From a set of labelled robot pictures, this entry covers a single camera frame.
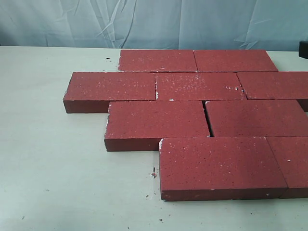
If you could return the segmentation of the second row red brick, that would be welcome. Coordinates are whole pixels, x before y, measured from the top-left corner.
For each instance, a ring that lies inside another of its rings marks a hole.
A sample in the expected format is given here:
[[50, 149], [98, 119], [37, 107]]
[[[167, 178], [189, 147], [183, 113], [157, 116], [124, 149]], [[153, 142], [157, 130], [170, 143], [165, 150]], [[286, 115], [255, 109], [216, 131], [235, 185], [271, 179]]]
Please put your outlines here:
[[155, 89], [160, 101], [245, 99], [239, 79], [232, 72], [156, 73]]

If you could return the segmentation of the right row red brick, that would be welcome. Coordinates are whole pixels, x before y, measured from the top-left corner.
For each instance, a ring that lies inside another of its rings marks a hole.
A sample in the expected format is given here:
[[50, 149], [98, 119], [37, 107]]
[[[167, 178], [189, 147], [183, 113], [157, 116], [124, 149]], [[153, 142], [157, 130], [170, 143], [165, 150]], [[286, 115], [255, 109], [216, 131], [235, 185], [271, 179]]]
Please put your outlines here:
[[307, 72], [238, 72], [249, 100], [297, 100], [308, 111]]

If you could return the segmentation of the pale blue backdrop cloth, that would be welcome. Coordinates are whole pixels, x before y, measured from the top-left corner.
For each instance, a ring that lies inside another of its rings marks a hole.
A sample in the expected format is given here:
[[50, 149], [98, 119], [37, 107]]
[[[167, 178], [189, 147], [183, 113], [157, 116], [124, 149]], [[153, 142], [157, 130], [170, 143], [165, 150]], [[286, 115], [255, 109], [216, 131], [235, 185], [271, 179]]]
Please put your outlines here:
[[3, 0], [0, 43], [117, 49], [296, 51], [305, 0]]

